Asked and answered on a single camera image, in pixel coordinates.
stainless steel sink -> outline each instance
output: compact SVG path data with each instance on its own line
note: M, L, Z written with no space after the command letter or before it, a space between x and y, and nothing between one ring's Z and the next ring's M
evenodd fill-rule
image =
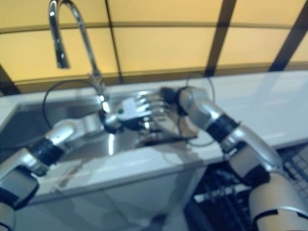
M140 93L148 94L153 92L143 91L110 95L109 107L112 110L123 99ZM46 112L50 122L55 124L64 118L80 118L98 111L100 109L99 103L100 101L96 96L83 97L78 100L48 101ZM39 140L48 130L48 126L42 116L41 102L18 105L0 129L0 161L3 162L19 148ZM104 133L96 137L90 137L86 145L68 153L61 161L114 155L121 151L153 145L159 142L178 140L165 135L161 139L156 139L157 142L144 142L144 137L142 139L142 136L139 132L126 129L115 135Z

wire rack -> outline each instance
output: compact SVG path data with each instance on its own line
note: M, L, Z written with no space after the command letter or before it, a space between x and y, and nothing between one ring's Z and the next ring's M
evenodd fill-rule
M278 149L283 167L308 203L308 143ZM248 231L251 188L240 183L225 163L210 165L185 208L192 231Z

dark frame strip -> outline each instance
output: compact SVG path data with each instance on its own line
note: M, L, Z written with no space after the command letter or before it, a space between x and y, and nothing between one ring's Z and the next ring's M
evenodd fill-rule
M308 0L299 13L288 37L282 45L269 71L283 71L308 31Z
M204 76L213 76L230 25L236 0L223 0Z
M115 39L115 34L114 34L114 29L113 29L113 23L111 20L111 13L110 13L110 8L109 8L109 3L108 0L105 0L105 4L106 4L106 10L107 10L107 15L108 15L108 22L109 22L109 28L110 28L110 33L111 33L111 39L112 39L112 45L114 47L114 51L115 51L115 62L116 62L116 67L118 70L118 74L119 74L119 82L121 84L124 83L123 77L122 77L122 71L121 71L121 66L120 66L120 59L119 59L119 55L118 55L118 51L116 48L116 39Z

yellow wall panel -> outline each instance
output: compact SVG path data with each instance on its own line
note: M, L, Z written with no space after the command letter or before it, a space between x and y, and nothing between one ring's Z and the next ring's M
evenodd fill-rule
M47 26L49 0L0 0L0 28ZM74 0L86 23L108 22L103 0ZM66 6L61 6L61 23L75 23Z
M101 72L116 73L116 61L108 28L88 29ZM50 31L10 33L0 36L0 63L13 81L85 75L92 71L78 29L62 30L70 69L58 69Z
M218 65L272 63L289 31L230 27Z
M306 33L303 40L300 42L290 62L308 62L308 33Z
M269 24L292 26L306 0L237 0L231 25Z
M222 0L112 0L114 22L217 22Z
M214 28L115 28L122 71L205 66Z

curved faucet spout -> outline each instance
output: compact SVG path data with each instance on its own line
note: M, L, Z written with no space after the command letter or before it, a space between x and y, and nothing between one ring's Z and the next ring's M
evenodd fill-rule
M104 88L104 84L101 83L102 75L97 68L85 24L82 20L79 10L71 0L51 0L49 3L49 8L48 8L49 25L56 52L57 66L59 68L70 68L69 61L65 53L64 45L62 43L62 37L58 23L59 9L62 4L65 4L72 11L72 14L74 15L77 21L92 66L92 75L90 76L90 79L96 84L96 86L99 85L99 90L102 92Z

